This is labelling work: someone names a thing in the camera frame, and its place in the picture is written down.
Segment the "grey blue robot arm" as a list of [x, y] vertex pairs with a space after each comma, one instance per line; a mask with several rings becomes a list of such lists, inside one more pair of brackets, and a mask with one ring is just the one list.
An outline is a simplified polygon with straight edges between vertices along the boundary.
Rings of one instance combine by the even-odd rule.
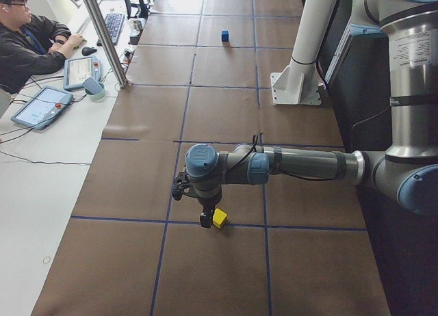
[[172, 197], [197, 199], [201, 226], [212, 225], [223, 185], [262, 185], [277, 174], [346, 179], [412, 212], [437, 213], [437, 0], [352, 0], [350, 32], [389, 39], [391, 146], [341, 153], [240, 144], [219, 153], [209, 144], [194, 145]]

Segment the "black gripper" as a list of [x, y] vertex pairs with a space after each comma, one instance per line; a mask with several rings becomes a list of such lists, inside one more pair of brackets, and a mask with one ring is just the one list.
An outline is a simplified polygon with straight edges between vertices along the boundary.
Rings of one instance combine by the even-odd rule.
[[200, 214], [200, 224], [203, 228], [211, 228], [211, 213], [214, 213], [216, 205], [219, 203], [219, 195], [199, 198], [198, 202], [203, 206], [203, 212]]

